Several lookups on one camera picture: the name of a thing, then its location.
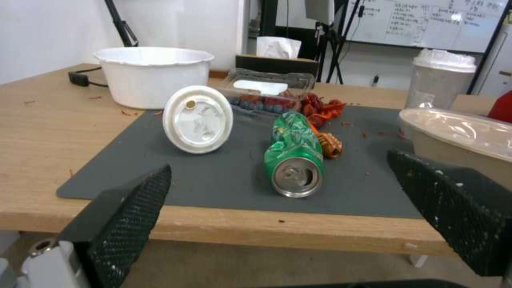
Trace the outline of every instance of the floor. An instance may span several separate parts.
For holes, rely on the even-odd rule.
[[[2,257],[19,270],[29,247],[51,234],[22,233]],[[404,255],[149,241],[132,266],[129,287],[261,287],[398,279],[443,279],[469,288],[499,287],[460,259],[429,257],[414,268]]]

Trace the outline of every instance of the tissue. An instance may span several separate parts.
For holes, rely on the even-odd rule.
[[[300,48],[301,42],[298,40],[262,36],[257,38],[256,56],[296,59]]]

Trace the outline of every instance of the whiteboard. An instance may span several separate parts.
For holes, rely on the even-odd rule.
[[[348,41],[483,53],[508,0],[361,0]],[[355,5],[350,0],[344,29]]]

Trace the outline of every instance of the blueberry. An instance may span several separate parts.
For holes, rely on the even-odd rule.
[[[240,102],[240,107],[242,107],[243,109],[247,109],[248,106],[249,106],[249,101],[243,100]]]
[[[263,102],[258,101],[256,103],[256,110],[263,110]]]
[[[277,114],[281,114],[283,112],[283,106],[282,105],[275,105],[273,111]]]
[[[232,97],[232,98],[229,99],[229,103],[231,103],[233,105],[238,105],[240,103],[240,98]]]

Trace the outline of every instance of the wooden table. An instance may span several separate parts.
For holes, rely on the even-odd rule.
[[[0,86],[0,230],[59,232],[64,228],[88,201],[58,198],[56,189],[142,114],[114,103],[108,89],[68,82],[67,71],[88,67]],[[101,73],[91,76],[100,82],[102,78]],[[314,91],[327,99],[385,108],[402,108],[407,94],[329,84],[316,84]],[[485,114],[492,104],[490,99],[461,95],[455,109]],[[368,216],[166,205],[151,238],[454,255],[425,220]]]

